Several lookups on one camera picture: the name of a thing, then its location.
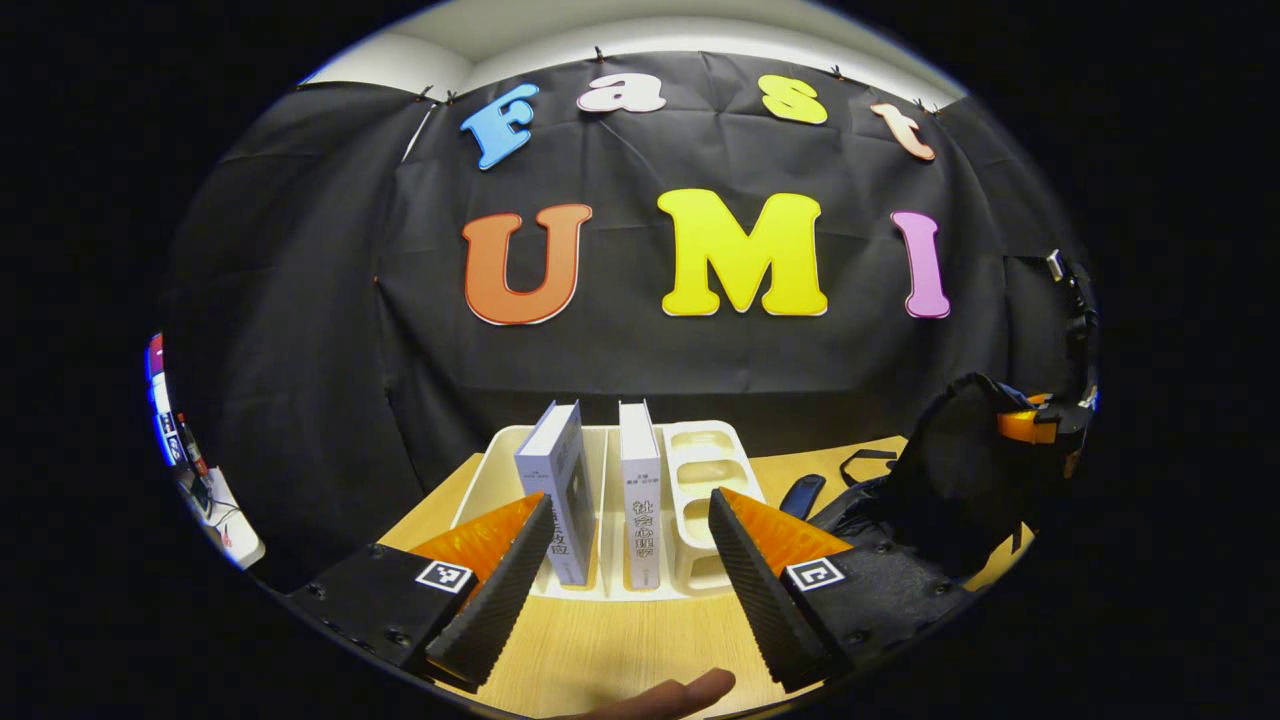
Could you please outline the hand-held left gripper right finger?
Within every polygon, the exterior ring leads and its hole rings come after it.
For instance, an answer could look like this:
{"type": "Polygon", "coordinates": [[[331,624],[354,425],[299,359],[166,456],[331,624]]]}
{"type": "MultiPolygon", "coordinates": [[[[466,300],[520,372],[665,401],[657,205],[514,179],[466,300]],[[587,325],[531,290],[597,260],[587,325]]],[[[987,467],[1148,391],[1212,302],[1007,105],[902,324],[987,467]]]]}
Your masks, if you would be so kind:
{"type": "Polygon", "coordinates": [[[851,546],[731,489],[710,493],[708,521],[771,678],[787,692],[876,667],[975,600],[896,544],[851,546]]]}

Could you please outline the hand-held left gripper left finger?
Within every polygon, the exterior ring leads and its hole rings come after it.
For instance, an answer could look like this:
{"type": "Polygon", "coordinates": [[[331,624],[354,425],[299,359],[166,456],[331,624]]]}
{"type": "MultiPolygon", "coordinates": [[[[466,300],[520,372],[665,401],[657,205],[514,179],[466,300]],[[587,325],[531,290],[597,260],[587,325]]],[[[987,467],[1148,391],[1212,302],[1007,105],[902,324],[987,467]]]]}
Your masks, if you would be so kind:
{"type": "Polygon", "coordinates": [[[552,501],[538,492],[411,551],[372,543],[285,601],[384,664],[476,691],[509,639],[553,530],[552,501]]]}

